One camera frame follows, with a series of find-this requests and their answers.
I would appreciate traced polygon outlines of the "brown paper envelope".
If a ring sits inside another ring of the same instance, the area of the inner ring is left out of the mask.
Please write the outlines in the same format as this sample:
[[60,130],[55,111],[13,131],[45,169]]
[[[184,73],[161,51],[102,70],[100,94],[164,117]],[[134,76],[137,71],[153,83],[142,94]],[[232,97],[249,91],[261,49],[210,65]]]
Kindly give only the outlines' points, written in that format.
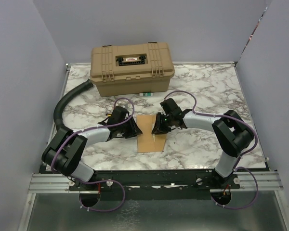
[[156,115],[138,115],[136,117],[137,126],[142,131],[137,136],[138,153],[162,152],[166,142],[166,134],[155,135],[156,142],[153,142],[152,129],[154,127]]

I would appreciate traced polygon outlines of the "white green glue stick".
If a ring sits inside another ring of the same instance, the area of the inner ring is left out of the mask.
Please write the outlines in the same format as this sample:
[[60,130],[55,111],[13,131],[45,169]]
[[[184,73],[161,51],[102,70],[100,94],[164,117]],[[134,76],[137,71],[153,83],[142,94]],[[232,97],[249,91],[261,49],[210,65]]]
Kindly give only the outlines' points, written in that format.
[[151,93],[151,92],[144,92],[144,93],[139,93],[139,96],[141,97],[151,97],[153,96],[154,94]]

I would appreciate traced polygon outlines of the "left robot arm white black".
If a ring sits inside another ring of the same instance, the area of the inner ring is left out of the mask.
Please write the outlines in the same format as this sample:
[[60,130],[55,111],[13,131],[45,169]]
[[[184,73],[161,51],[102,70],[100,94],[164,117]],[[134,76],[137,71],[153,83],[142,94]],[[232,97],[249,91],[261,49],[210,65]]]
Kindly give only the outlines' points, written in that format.
[[73,131],[61,127],[42,154],[42,161],[67,177],[80,180],[86,190],[96,186],[95,170],[81,161],[85,148],[115,138],[132,138],[141,135],[135,120],[127,109],[116,106],[106,119],[91,129]]

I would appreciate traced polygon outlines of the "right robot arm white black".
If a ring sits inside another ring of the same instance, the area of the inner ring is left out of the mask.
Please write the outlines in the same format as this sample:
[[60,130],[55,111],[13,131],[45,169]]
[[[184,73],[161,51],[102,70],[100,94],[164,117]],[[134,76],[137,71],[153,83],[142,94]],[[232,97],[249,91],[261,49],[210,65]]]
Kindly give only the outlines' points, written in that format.
[[210,180],[216,188],[228,184],[242,155],[253,150],[258,143],[253,128],[234,110],[224,114],[197,113],[193,109],[182,110],[172,98],[164,100],[160,105],[164,113],[157,113],[151,134],[167,134],[176,128],[196,128],[215,133],[222,149]]

